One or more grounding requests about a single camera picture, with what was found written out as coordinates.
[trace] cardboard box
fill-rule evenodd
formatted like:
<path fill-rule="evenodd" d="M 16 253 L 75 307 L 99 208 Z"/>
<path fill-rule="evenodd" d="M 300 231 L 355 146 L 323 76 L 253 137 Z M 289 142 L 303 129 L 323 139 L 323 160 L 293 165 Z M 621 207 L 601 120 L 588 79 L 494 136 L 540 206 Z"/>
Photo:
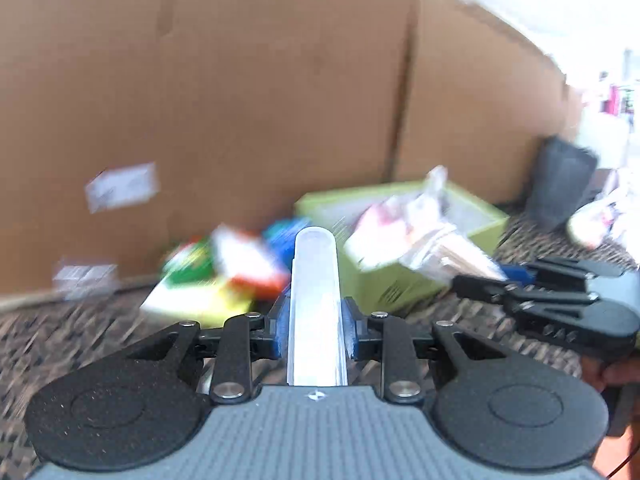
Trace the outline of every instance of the cardboard box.
<path fill-rule="evenodd" d="M 155 272 L 172 240 L 380 182 L 411 5 L 0 0 L 0 294 L 62 258 Z M 158 194 L 89 213 L 100 172 L 149 162 Z"/>
<path fill-rule="evenodd" d="M 488 202 L 517 199 L 543 137 L 575 138 L 579 94 L 550 58 L 481 7 L 416 4 L 394 180 L 443 164 Z"/>

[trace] metal screw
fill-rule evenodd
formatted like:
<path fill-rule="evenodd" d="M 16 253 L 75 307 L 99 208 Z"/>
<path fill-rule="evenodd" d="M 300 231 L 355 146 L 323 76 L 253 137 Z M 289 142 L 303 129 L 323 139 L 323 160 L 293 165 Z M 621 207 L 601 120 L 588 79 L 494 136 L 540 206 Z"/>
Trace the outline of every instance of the metal screw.
<path fill-rule="evenodd" d="M 236 399 L 244 394 L 244 386 L 228 381 L 226 383 L 216 384 L 213 387 L 213 393 L 221 399 Z"/>
<path fill-rule="evenodd" d="M 389 385 L 389 391 L 396 397 L 415 397 L 420 393 L 420 386 L 413 381 L 396 381 Z"/>

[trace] green box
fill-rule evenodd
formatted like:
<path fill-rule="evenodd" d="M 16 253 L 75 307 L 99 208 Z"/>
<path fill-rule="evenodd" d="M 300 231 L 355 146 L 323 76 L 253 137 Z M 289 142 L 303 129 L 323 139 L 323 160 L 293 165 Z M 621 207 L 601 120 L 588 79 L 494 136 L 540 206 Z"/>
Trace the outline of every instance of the green box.
<path fill-rule="evenodd" d="M 296 202 L 297 215 L 334 234 L 340 293 L 343 297 L 351 296 L 364 314 L 376 310 L 393 312 L 443 288 L 441 283 L 396 262 L 371 270 L 360 269 L 343 249 L 352 226 L 368 206 L 393 195 L 407 199 L 418 196 L 422 186 L 422 182 L 403 182 L 308 193 Z M 485 253 L 493 254 L 509 217 L 455 184 L 447 183 L 446 191 L 447 217 Z"/>

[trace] white label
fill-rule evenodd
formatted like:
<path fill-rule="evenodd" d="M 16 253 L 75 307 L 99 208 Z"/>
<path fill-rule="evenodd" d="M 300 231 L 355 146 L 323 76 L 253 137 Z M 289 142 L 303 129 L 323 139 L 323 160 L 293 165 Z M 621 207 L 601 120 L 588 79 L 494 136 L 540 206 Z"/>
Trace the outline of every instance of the white label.
<path fill-rule="evenodd" d="M 121 170 L 103 171 L 84 189 L 91 213 L 142 204 L 158 192 L 156 165 L 140 164 Z"/>

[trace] woven floor mat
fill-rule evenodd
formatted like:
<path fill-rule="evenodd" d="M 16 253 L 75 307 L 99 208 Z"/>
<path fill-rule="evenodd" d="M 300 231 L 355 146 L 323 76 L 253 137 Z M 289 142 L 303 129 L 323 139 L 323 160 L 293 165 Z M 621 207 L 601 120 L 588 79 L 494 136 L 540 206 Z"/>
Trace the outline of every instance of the woven floor mat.
<path fill-rule="evenodd" d="M 496 259 L 517 263 L 548 254 L 636 268 L 635 261 L 616 245 L 583 251 L 572 246 L 562 233 L 543 234 L 520 217 L 511 220 Z M 0 480 L 21 480 L 38 463 L 22 423 L 25 406 L 38 389 L 161 328 L 139 314 L 138 307 L 148 293 L 148 289 L 136 290 L 0 316 Z M 425 327 L 433 320 L 452 320 L 569 374 L 580 373 L 576 354 L 514 333 L 511 321 L 493 305 L 459 300 L 445 293 L 414 304 L 402 314 L 410 323 Z M 426 363 L 422 371 L 428 387 Z M 286 380 L 284 362 L 258 361 L 253 374 L 256 382 L 281 384 Z M 350 363 L 349 377 L 351 383 L 377 385 L 380 365 Z"/>

